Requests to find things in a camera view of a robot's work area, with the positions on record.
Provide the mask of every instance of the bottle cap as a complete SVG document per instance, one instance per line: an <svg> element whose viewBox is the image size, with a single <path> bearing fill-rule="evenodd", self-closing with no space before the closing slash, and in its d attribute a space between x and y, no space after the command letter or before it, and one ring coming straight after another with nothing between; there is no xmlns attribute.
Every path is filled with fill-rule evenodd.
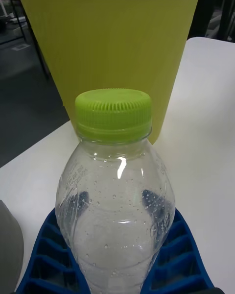
<svg viewBox="0 0 235 294"><path fill-rule="evenodd" d="M127 143L151 131L151 98L133 89L98 89L75 100L80 136L103 143Z"/></svg>

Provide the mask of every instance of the table leg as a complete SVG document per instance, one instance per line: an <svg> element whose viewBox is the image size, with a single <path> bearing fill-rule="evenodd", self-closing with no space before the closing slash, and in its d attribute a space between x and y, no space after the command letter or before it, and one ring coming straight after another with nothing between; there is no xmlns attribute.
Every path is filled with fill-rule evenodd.
<svg viewBox="0 0 235 294"><path fill-rule="evenodd" d="M22 3L21 3L21 7L22 7L22 10L23 10L24 17L25 17L25 19L26 19L26 21L27 21L28 29L29 29L30 35L31 35L31 37L32 37L33 44L34 44L35 50L36 50L36 52L37 52L38 59L39 59L39 61L40 61L40 64L41 64L41 67L42 67L43 73L44 73L46 79L48 79L49 76L48 76L47 70L46 70L45 65L44 65L44 61L43 61L43 58L42 58L41 50L40 50L39 45L38 45L38 41L37 41L37 39L36 39L36 37L35 37L35 35L34 35L34 32L33 32L32 26L31 26L31 24L30 24L30 21L29 21L29 19L28 19L28 16L27 16L27 14L26 14L26 12L25 12L25 10L24 10L24 7L23 7Z"/></svg>
<svg viewBox="0 0 235 294"><path fill-rule="evenodd" d="M17 13L16 8L15 8L15 5L14 5L14 3L13 3L12 0L10 0L10 1L11 1L11 5L12 5L12 8L13 8L13 12L15 13L15 16L16 16L16 19L17 19L17 22L18 22L18 25L20 27L22 36L24 38L24 41L27 42L26 37L25 37L25 34L24 34L24 30L23 30L23 28L21 26L21 21L19 20L19 16L18 16L18 13Z"/></svg>

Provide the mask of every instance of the lime green cap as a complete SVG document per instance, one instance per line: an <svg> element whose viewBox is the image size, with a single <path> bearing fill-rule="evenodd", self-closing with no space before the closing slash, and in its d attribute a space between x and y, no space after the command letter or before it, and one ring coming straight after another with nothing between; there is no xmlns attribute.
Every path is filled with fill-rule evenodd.
<svg viewBox="0 0 235 294"><path fill-rule="evenodd" d="M151 98L133 89L98 89L75 100L79 135L104 143L136 141L151 131Z"/></svg>

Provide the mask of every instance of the water bottle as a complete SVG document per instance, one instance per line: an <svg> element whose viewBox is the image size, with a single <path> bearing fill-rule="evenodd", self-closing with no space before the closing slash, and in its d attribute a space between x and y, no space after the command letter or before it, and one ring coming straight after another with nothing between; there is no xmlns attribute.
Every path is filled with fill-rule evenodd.
<svg viewBox="0 0 235 294"><path fill-rule="evenodd" d="M151 99L101 89L75 101L80 143L55 213L92 294L139 294L175 214L165 166L148 141Z"/></svg>

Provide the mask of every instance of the bottle neck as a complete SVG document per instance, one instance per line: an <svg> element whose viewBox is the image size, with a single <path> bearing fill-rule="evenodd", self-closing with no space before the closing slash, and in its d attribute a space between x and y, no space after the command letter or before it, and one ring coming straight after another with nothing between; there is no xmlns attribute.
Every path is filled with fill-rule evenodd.
<svg viewBox="0 0 235 294"><path fill-rule="evenodd" d="M81 139L83 149L94 159L117 159L120 157L135 158L143 155L146 145L149 143L147 138L143 138L133 143L115 143L104 145L99 142L93 142Z"/></svg>

